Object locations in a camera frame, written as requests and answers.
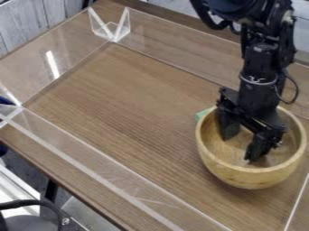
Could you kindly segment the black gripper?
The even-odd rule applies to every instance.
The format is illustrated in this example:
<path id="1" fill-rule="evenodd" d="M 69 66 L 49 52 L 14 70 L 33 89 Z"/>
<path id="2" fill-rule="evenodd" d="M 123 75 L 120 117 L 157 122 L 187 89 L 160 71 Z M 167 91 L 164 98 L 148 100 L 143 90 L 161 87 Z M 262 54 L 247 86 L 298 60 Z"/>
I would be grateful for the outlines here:
<path id="1" fill-rule="evenodd" d="M 222 87 L 216 101 L 219 135 L 223 141 L 240 131 L 240 126 L 252 133 L 243 159 L 255 162 L 271 148 L 278 147 L 286 126 L 278 117 L 278 103 L 286 77 L 278 74 L 271 79 L 240 76 L 238 90 Z"/>

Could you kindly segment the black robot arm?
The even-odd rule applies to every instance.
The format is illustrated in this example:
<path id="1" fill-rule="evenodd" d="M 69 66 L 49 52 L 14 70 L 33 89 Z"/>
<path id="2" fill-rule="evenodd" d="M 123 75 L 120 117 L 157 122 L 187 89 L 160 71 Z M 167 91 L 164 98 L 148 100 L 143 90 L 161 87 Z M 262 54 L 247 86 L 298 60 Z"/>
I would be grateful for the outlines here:
<path id="1" fill-rule="evenodd" d="M 291 0 L 189 0 L 203 23 L 214 30 L 234 29 L 240 36 L 240 86 L 222 87 L 216 101 L 216 120 L 223 140 L 246 127 L 252 140 L 243 159 L 254 162 L 278 148 L 286 126 L 278 116 L 278 104 L 291 103 L 282 97 L 290 80 L 287 67 L 295 47 L 295 16 Z"/>

